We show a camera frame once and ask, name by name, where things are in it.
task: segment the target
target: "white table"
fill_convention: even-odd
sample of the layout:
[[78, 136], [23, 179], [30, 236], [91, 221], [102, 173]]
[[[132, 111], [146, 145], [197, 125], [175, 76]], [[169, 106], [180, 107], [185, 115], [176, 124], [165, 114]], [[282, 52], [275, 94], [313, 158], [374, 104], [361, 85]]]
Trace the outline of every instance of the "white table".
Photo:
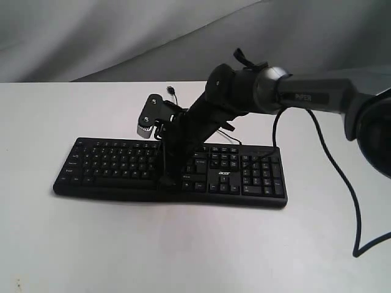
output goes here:
[[[77, 137], [140, 139], [145, 100], [169, 99], [167, 85], [0, 84], [0, 292], [389, 292], [391, 242], [351, 256], [353, 203], [303, 110], [278, 127], [283, 210], [54, 196]], [[189, 106], [205, 83], [170, 85]], [[366, 243], [391, 230], [391, 181], [344, 138], [339, 116], [316, 115], [356, 188]], [[273, 119], [238, 118], [233, 135], [270, 145]]]

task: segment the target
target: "black keyboard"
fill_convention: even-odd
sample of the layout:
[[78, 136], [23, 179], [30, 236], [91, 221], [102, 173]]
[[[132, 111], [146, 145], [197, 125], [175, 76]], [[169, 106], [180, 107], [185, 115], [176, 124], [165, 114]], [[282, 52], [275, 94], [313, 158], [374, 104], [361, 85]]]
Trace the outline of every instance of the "black keyboard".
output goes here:
[[155, 182], [158, 141], [78, 138], [53, 189], [96, 200], [217, 203], [282, 208], [287, 193], [270, 146], [204, 143], [183, 169], [181, 191]]

